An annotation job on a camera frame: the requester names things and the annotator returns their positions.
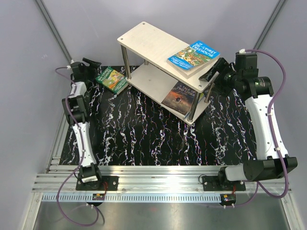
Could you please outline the blue 26-storey treehouse book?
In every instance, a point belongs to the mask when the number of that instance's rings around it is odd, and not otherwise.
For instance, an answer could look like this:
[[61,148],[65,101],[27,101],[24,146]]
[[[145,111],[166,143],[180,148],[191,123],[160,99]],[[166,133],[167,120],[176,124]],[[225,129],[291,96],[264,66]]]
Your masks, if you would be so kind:
[[214,50],[202,41],[196,41],[167,59],[167,63],[174,67],[185,78],[201,71],[220,57],[220,52]]

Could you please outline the dark tale of two cities book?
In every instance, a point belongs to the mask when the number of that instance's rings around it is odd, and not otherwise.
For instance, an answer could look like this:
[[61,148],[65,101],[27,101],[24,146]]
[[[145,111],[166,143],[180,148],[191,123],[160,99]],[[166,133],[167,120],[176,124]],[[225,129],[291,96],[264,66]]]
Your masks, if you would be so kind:
[[186,116],[191,110],[196,91],[178,81],[163,99],[162,104]]

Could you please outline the two-tier wooden shelf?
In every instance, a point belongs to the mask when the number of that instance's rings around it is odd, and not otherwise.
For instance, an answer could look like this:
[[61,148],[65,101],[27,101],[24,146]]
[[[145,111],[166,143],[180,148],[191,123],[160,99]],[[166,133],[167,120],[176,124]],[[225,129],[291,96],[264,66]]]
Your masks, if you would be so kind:
[[[147,22],[139,23],[121,35],[117,41],[121,45],[128,83],[185,123],[193,124],[210,103],[208,95],[205,95],[204,99],[201,99],[200,95],[211,85],[211,82],[200,81],[199,77],[208,72],[216,61],[190,78],[185,78],[167,63],[167,58],[188,47],[188,44]],[[133,72],[128,69],[127,51],[144,60],[144,63]],[[196,91],[191,110],[186,116],[162,104],[163,99],[178,81]]]

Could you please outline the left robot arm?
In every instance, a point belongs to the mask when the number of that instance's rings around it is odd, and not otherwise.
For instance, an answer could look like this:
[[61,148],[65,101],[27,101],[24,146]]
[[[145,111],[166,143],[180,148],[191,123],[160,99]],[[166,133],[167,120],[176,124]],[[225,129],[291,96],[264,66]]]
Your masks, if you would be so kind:
[[89,133],[89,115],[84,95],[87,91],[86,82],[93,80],[98,74],[101,63],[83,58],[81,62],[72,61],[67,69],[72,70],[71,92],[62,99],[64,114],[68,124],[76,136],[79,165],[77,167],[76,190],[99,190],[103,186],[103,178],[94,158]]

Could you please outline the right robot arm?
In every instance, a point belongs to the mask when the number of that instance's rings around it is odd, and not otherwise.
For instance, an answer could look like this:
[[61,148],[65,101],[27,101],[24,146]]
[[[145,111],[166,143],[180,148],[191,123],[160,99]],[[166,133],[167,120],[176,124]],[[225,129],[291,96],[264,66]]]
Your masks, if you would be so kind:
[[224,166],[216,176],[202,176],[203,189],[245,190],[245,182],[285,178],[297,167],[297,158],[290,157],[285,148],[274,114],[274,98],[269,77],[258,76],[257,55],[236,53],[235,63],[219,58],[205,74],[222,96],[235,90],[250,114],[255,138],[256,159],[239,165]]

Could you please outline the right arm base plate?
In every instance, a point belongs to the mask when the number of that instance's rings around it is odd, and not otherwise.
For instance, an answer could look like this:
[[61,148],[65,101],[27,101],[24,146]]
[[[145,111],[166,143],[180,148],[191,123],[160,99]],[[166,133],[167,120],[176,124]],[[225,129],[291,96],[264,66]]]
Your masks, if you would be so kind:
[[223,181],[218,176],[202,176],[201,182],[204,191],[246,191],[245,183],[240,181]]

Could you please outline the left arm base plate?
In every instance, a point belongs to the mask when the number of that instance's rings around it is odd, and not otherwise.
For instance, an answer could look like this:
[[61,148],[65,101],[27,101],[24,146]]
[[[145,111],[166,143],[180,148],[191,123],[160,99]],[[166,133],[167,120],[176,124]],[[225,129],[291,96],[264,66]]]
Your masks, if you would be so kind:
[[102,176],[98,181],[83,183],[81,180],[77,180],[77,191],[117,191],[118,190],[118,176]]

